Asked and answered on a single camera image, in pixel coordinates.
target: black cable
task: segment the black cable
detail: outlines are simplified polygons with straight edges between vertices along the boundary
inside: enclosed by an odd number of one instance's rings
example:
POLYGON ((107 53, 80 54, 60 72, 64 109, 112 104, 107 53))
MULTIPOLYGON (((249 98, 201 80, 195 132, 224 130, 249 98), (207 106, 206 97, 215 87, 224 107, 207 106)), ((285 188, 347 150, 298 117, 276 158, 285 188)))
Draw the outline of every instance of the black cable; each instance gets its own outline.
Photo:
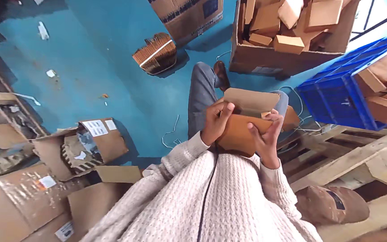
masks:
POLYGON ((216 143, 215 143, 215 152, 216 152, 216 159, 215 159, 215 163, 213 165, 212 175, 210 177, 210 181, 209 181, 209 184, 207 186, 206 194, 204 195, 204 200, 202 201, 200 228, 198 229, 198 236, 196 237, 196 242, 200 242, 200 239, 201 239, 202 220, 204 219, 204 209, 206 207, 207 194, 209 192, 210 184, 212 184, 213 175, 215 174, 215 170, 216 170, 216 164, 218 163, 219 150, 218 150, 218 145, 216 143))

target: white strap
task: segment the white strap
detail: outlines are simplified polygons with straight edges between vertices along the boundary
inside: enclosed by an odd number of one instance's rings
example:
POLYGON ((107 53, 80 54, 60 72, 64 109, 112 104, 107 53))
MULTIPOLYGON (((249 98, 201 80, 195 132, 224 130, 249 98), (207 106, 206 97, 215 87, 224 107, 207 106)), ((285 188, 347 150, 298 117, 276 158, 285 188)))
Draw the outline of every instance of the white strap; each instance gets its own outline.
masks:
POLYGON ((148 62, 152 57, 154 57, 160 50, 162 50, 165 46, 167 46, 169 43, 171 43, 172 40, 169 40, 167 43, 165 43, 162 47, 160 47, 157 51, 155 51, 149 58, 147 58, 143 63, 140 64, 140 67, 144 65, 146 62, 148 62))

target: white knit sweater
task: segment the white knit sweater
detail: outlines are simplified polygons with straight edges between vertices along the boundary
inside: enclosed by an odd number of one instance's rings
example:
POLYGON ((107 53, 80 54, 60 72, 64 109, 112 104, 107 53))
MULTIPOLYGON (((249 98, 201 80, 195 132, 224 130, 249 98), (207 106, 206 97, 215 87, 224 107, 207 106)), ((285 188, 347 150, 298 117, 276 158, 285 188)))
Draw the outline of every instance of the white knit sweater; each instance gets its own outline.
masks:
MULTIPOLYGON (((82 242, 196 241, 215 156, 198 132, 151 165, 82 242)), ((300 220, 282 168, 220 154, 206 199, 201 241, 322 241, 300 220)))

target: wooden pallet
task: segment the wooden pallet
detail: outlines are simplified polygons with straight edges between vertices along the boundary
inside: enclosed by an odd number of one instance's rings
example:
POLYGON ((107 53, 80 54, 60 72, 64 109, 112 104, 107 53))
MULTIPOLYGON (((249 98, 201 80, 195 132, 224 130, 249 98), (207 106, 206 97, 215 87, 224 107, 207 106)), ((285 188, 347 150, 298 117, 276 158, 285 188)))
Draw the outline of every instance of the wooden pallet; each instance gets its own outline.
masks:
MULTIPOLYGON (((280 154, 294 192, 307 186, 361 189, 377 181, 387 186, 387 129, 375 132, 337 126, 325 134, 303 135, 298 142, 280 154)), ((368 204, 370 217, 363 222, 319 227, 324 242, 350 241, 387 228, 387 194, 368 204)))

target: blue floor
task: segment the blue floor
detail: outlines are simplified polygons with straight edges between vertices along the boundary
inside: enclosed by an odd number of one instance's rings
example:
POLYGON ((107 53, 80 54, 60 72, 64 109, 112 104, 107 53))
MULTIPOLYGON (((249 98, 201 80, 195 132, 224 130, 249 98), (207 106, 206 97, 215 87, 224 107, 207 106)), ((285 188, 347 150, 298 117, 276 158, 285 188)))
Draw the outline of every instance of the blue floor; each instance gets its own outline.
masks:
MULTIPOLYGON (((8 77, 14 90, 42 104, 31 102, 49 132, 80 120, 113 117, 130 149, 116 163, 142 168, 158 163, 170 151, 161 137, 173 129, 177 115, 176 131, 166 136, 166 143, 187 139, 193 65, 200 61, 213 65, 218 55, 231 49, 235 0, 224 1, 223 20, 179 50, 182 63, 161 77, 146 74, 131 57, 143 46, 143 39, 166 32, 148 1, 45 0, 40 6, 34 4, 32 0, 23 0, 22 6, 9 4, 8 19, 0 24, 6 38, 0 43, 0 57, 12 72, 8 77), (49 32, 47 41, 38 34, 39 21, 49 32), (57 80, 46 75, 49 69, 56 71, 57 80), (102 98, 104 93, 109 98, 102 98)), ((221 60, 228 65, 229 57, 226 54, 221 60)), ((297 86, 326 65, 283 82, 260 75, 228 75, 233 87, 273 91, 297 86)), ((289 96, 290 105, 299 110, 298 98, 293 93, 289 96)))

